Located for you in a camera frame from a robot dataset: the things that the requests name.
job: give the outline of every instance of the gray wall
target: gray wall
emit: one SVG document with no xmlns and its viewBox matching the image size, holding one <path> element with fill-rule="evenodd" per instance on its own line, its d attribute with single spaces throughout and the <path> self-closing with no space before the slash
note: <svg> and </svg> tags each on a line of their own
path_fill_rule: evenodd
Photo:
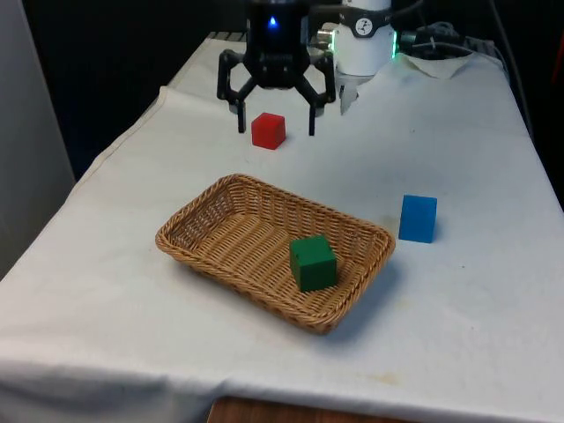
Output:
<svg viewBox="0 0 564 423">
<path fill-rule="evenodd" d="M 0 278 L 73 181 L 23 7 L 0 1 Z"/>
</svg>

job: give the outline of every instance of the wicker basket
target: wicker basket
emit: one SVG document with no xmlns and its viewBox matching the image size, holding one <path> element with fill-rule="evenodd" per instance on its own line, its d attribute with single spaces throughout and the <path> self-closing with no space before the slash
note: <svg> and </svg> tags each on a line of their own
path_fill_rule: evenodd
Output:
<svg viewBox="0 0 564 423">
<path fill-rule="evenodd" d="M 301 293 L 289 242 L 323 234 L 338 260 L 338 285 Z M 157 246 L 262 308 L 304 329 L 334 329 L 395 248 L 384 229 L 251 177 L 226 176 L 177 212 Z"/>
</svg>

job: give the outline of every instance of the red cube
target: red cube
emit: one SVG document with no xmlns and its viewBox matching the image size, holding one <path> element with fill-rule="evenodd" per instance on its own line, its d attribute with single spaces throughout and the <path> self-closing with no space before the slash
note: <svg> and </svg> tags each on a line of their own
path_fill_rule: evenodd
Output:
<svg viewBox="0 0 564 423">
<path fill-rule="evenodd" d="M 253 145 L 276 150 L 286 139 L 284 116 L 263 113 L 251 125 Z"/>
</svg>

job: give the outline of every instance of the woven basket rim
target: woven basket rim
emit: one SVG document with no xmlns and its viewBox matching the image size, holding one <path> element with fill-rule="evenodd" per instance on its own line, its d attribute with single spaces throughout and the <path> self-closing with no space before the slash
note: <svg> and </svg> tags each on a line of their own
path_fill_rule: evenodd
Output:
<svg viewBox="0 0 564 423">
<path fill-rule="evenodd" d="M 292 200 L 297 201 L 299 203 L 301 203 L 303 201 L 307 201 L 309 204 L 312 204 L 314 207 L 323 209 L 325 212 L 331 213 L 331 214 L 339 217 L 340 219 L 344 219 L 344 220 L 348 220 L 348 221 L 354 221 L 356 226 L 363 227 L 364 229 L 367 229 L 370 232 L 382 234 L 382 235 L 385 236 L 385 239 L 386 239 L 385 246 L 381 249 L 380 254 L 371 263 L 371 265 L 365 269 L 365 271 L 358 278 L 358 280 L 354 283 L 354 285 L 351 287 L 351 289 L 348 290 L 344 299 L 341 300 L 338 304 L 336 304 L 333 308 L 330 308 L 330 309 L 328 309 L 328 310 L 326 310 L 322 313 L 311 313 L 307 308 L 304 308 L 302 305 L 295 304 L 293 302 L 288 301 L 288 299 L 285 296 L 274 293 L 271 290 L 263 290 L 263 294 L 270 297 L 273 301 L 276 301 L 278 303 L 283 303 L 286 306 L 288 306 L 289 308 L 293 308 L 294 311 L 295 311 L 295 314 L 298 315 L 298 316 L 301 316 L 301 317 L 306 316 L 306 317 L 309 317 L 309 318 L 323 319 L 323 318 L 328 317 L 328 316 L 331 316 L 332 318 L 336 318 L 336 317 L 339 317 L 340 315 L 344 314 L 346 311 L 348 311 L 347 306 L 351 302 L 351 298 L 354 296 L 354 294 L 357 291 L 359 291 L 360 289 L 362 291 L 365 291 L 369 287 L 371 281 L 367 281 L 367 278 L 374 271 L 374 267 L 376 267 L 378 265 L 378 263 L 380 263 L 383 256 L 387 255 L 388 253 L 391 254 L 391 252 L 393 252 L 393 250 L 396 246 L 395 238 L 386 229 L 384 229 L 381 226 L 375 225 L 372 222 L 369 222 L 369 221 L 364 220 L 364 219 L 355 218 L 351 215 L 347 215 L 345 213 L 342 213 L 341 211 L 335 210 L 335 209 L 333 209 L 333 208 L 331 208 L 327 205 L 320 204 L 320 203 L 317 203 L 315 201 L 308 200 L 304 197 L 297 196 L 292 192 L 286 191 L 284 189 L 280 189 L 280 188 L 278 188 L 274 185 L 271 185 L 267 182 L 262 182 L 262 181 L 256 179 L 253 176 L 249 176 L 249 175 L 246 175 L 246 174 L 230 174 L 230 175 L 223 176 L 223 177 L 219 178 L 215 183 L 212 184 L 212 186 L 210 186 L 199 197 L 195 198 L 194 200 L 190 201 L 188 204 L 184 205 L 179 211 L 177 211 L 160 228 L 160 230 L 157 232 L 157 235 L 155 237 L 155 242 L 156 242 L 157 246 L 159 247 L 159 249 L 162 250 L 165 253 L 168 253 L 168 254 L 170 254 L 171 252 L 174 252 L 175 254 L 180 255 L 180 256 L 184 256 L 187 259 L 197 258 L 199 261 L 201 261 L 203 263 L 206 263 L 210 266 L 213 266 L 213 267 L 215 267 L 219 270 L 222 270 L 225 274 L 229 274 L 229 275 L 232 275 L 234 277 L 240 277 L 240 275 L 230 271 L 228 268 L 224 267 L 221 264 L 218 264 L 218 263 L 216 263 L 212 260 L 207 259 L 205 256 L 200 256 L 200 255 L 195 254 L 195 253 L 193 253 L 193 252 L 191 252 L 187 249 L 183 249 L 181 247 L 174 245 L 168 238 L 172 229 L 173 229 L 173 227 L 174 227 L 174 225 L 172 225 L 171 222 L 173 222 L 175 220 L 182 220 L 186 214 L 190 213 L 200 203 L 202 203 L 207 198 L 209 198 L 211 195 L 213 195 L 213 193 L 216 191 L 217 188 L 219 188 L 220 186 L 223 186 L 223 185 L 227 185 L 230 182 L 235 182 L 235 181 L 241 181 L 241 182 L 244 182 L 244 183 L 252 183 L 252 184 L 255 184 L 255 185 L 261 185 L 263 187 L 274 189 L 274 190 L 278 191 L 279 193 L 284 194 L 285 196 L 290 197 Z M 252 281 L 249 281 L 249 285 L 256 286 L 256 284 L 253 283 Z"/>
</svg>

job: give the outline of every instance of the white tablecloth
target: white tablecloth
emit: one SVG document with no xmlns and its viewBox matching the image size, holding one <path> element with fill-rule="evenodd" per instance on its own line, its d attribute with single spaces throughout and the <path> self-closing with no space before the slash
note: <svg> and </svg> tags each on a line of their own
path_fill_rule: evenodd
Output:
<svg viewBox="0 0 564 423">
<path fill-rule="evenodd" d="M 297 93 L 256 90 L 249 127 L 263 111 L 286 117 L 271 152 L 215 99 L 228 47 L 242 48 L 198 50 L 0 283 L 0 420 L 197 421 L 236 395 L 564 421 L 564 218 L 501 70 L 474 57 L 438 80 L 398 59 L 346 116 L 328 106 L 316 137 Z M 404 194 L 438 197 L 436 241 L 399 241 L 341 325 L 309 334 L 154 245 L 170 215 L 235 172 L 392 231 Z"/>
</svg>

